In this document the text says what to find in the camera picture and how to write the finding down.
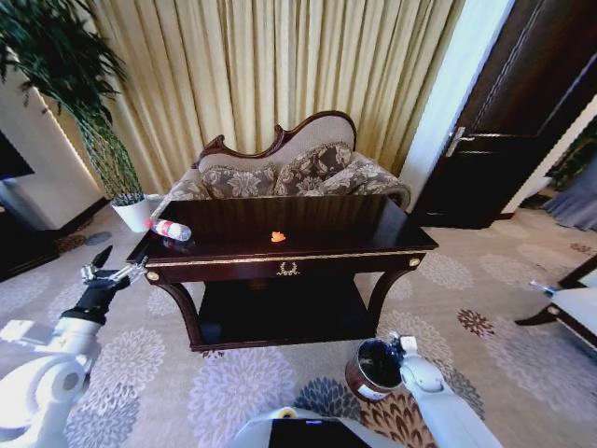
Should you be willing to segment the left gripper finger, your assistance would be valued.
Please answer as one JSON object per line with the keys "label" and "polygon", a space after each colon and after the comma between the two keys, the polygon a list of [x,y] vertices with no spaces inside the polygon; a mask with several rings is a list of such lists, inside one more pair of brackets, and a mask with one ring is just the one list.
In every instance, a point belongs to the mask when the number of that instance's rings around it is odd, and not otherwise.
{"label": "left gripper finger", "polygon": [[113,274],[113,282],[116,285],[133,284],[137,279],[146,273],[146,262],[148,256],[142,256],[136,259],[133,263],[128,263],[126,266]]}
{"label": "left gripper finger", "polygon": [[109,276],[109,273],[104,270],[104,265],[110,257],[113,246],[109,245],[100,253],[98,253],[90,263],[84,265],[81,270],[81,278],[84,284],[91,281],[104,279]]}

